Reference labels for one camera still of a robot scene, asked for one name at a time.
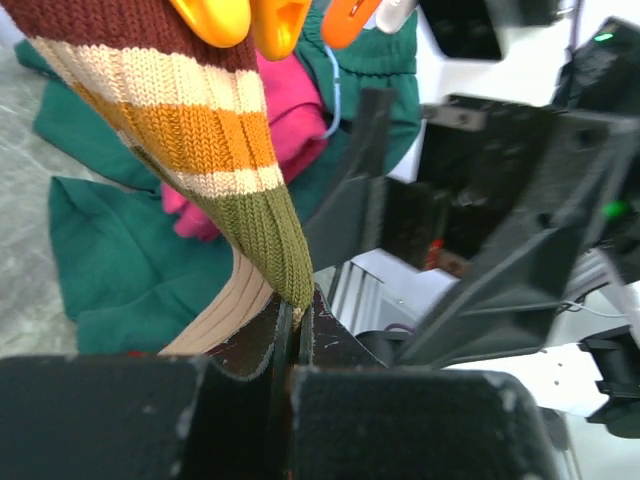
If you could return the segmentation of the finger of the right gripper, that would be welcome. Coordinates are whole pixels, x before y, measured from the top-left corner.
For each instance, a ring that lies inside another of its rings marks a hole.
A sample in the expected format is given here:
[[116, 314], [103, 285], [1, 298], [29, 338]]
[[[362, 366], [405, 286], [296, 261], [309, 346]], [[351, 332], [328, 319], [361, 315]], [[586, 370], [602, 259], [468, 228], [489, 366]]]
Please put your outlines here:
[[339, 265], [379, 244], [394, 95], [390, 88], [360, 92], [350, 140], [339, 157], [329, 192], [304, 225], [316, 270]]

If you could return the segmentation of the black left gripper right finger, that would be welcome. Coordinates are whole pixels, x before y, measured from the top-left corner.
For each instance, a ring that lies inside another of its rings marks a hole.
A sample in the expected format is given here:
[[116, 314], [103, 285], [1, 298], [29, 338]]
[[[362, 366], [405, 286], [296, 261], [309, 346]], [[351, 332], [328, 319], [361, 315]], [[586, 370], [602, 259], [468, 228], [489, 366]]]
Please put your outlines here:
[[539, 409], [513, 376], [391, 369], [316, 293], [291, 377], [294, 479], [555, 479]]

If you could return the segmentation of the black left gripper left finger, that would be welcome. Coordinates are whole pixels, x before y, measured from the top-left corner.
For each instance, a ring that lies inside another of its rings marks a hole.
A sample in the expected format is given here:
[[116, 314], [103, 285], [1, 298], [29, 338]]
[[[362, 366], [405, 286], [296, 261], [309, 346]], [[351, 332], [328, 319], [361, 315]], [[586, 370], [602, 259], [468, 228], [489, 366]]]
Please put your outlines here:
[[209, 355], [1, 362], [5, 479], [278, 479], [291, 307], [266, 307]]

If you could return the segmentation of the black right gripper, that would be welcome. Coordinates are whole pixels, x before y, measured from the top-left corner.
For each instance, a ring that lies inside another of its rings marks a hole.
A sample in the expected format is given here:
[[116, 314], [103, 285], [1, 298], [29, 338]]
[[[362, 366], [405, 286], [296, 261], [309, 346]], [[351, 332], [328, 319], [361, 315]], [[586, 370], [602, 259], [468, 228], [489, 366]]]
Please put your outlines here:
[[[620, 258], [639, 247], [639, 142], [613, 135], [615, 126], [639, 121], [459, 95], [422, 113], [417, 178], [389, 184], [380, 246], [419, 270], [454, 276], [484, 247], [399, 363], [442, 368], [533, 353], [549, 334], [578, 257], [593, 245]], [[609, 167], [620, 167], [621, 146], [632, 157], [602, 206], [569, 202], [551, 212], [552, 187], [568, 192], [604, 151], [612, 155]], [[538, 209], [515, 210], [525, 196]]]

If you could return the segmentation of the beige striped sock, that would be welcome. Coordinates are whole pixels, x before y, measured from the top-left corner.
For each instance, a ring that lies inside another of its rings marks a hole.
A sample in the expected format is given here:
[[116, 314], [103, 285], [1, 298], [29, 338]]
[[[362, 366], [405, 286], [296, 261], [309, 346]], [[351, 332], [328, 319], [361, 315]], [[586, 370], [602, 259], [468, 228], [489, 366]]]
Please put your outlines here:
[[212, 350], [275, 295], [298, 324], [312, 301], [312, 262], [272, 146], [251, 39], [210, 46], [167, 1], [4, 7], [53, 70], [232, 246], [229, 281], [165, 353]]

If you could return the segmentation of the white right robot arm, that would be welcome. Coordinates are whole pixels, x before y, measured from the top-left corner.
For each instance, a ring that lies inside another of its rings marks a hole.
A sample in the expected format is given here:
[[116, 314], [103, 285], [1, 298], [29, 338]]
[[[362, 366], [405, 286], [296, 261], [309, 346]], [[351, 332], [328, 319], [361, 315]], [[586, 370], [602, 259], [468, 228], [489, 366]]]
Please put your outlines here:
[[349, 164], [305, 226], [313, 262], [378, 248], [457, 281], [385, 359], [353, 336], [330, 342], [314, 307], [292, 377], [293, 478], [556, 479], [542, 410], [595, 419], [635, 396], [599, 366], [628, 328], [546, 341], [578, 258], [631, 222], [609, 208], [633, 178], [639, 123], [604, 100], [638, 57], [638, 28], [610, 18], [552, 105], [451, 96], [411, 183], [378, 174], [391, 95], [364, 94]]

